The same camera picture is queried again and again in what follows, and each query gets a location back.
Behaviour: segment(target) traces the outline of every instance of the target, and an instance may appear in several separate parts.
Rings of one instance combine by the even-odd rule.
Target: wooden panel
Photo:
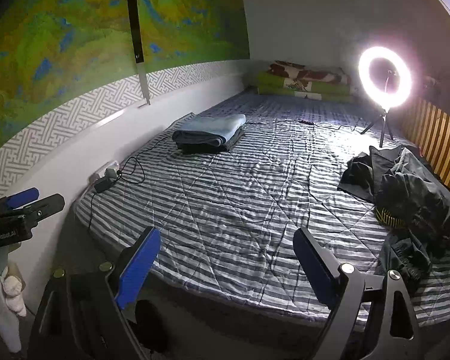
[[[420,147],[444,184],[450,188],[450,115],[425,100],[416,100],[402,117],[402,131]]]

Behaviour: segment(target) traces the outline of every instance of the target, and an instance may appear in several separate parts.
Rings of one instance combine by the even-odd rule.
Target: mattress
[[[372,204],[337,190],[347,161],[378,146],[379,131],[359,133],[373,117],[363,110],[356,104],[251,93],[226,100],[202,115],[247,116],[245,137],[233,151],[181,154],[171,135],[193,117],[187,115],[135,152],[145,170],[141,184],[120,180],[96,195],[92,217],[93,192],[84,193],[75,213],[85,226],[91,217],[94,237],[117,251],[131,246],[145,227],[160,229],[162,246],[151,273],[168,284],[322,325],[329,310],[318,302],[295,257],[294,232],[308,228],[340,262],[366,273],[374,272],[387,234]],[[385,137],[384,148],[406,142]],[[125,172],[133,168],[130,161]],[[128,179],[142,177],[138,166]],[[412,302],[421,326],[450,319],[450,251],[433,261]],[[369,307],[362,305],[358,327]]]

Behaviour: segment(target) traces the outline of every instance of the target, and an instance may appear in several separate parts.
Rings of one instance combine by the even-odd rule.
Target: wall mural
[[[147,71],[248,59],[242,0],[139,0]],[[14,0],[0,20],[0,147],[47,112],[136,74],[127,0]]]

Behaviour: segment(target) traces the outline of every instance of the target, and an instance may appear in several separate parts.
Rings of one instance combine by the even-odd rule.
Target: black vertical strip
[[[142,36],[140,34],[140,22],[138,18],[138,1],[127,0],[128,18],[130,19],[130,29],[132,33],[133,52],[135,53],[135,62],[141,63],[143,59]]]

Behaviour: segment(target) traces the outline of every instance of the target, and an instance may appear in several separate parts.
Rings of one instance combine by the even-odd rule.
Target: geometric patterned wallpaper border
[[[245,73],[249,60],[207,62],[147,74],[150,96],[215,77]],[[65,141],[121,109],[142,101],[138,75],[104,85],[43,115],[0,148],[0,197]]]

